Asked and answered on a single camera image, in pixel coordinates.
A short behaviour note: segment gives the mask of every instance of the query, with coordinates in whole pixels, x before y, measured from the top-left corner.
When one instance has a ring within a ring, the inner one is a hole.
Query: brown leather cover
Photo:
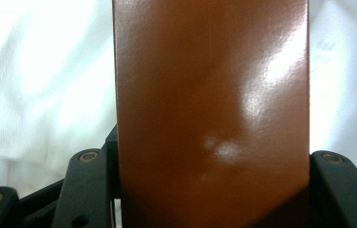
[[[114,16],[123,227],[307,227],[307,1]]]

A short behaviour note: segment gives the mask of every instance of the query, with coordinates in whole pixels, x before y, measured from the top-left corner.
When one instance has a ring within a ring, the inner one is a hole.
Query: white cloth
[[[110,0],[0,0],[0,185],[61,179],[116,123]],[[310,150],[357,164],[357,1],[310,0]]]

